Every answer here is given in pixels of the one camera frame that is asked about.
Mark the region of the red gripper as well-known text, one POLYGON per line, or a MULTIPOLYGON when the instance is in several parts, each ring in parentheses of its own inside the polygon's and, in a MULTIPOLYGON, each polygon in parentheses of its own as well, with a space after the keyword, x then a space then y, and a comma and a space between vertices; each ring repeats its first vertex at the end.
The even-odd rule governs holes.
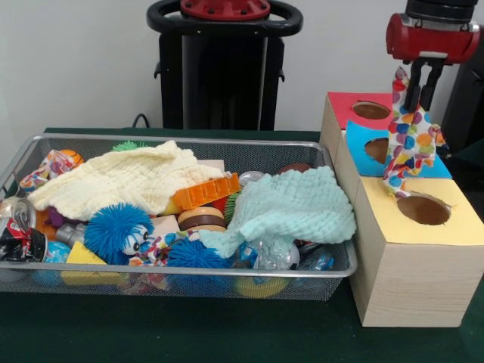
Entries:
MULTIPOLYGON (((463 64, 476 52, 480 38, 477 22, 440 23, 393 14, 386 28, 386 51, 396 60, 411 63, 418 58, 435 58, 446 65, 463 64)), ((424 64, 411 65, 411 77, 404 109, 430 109, 443 67, 432 67, 427 82, 420 89, 424 64)))

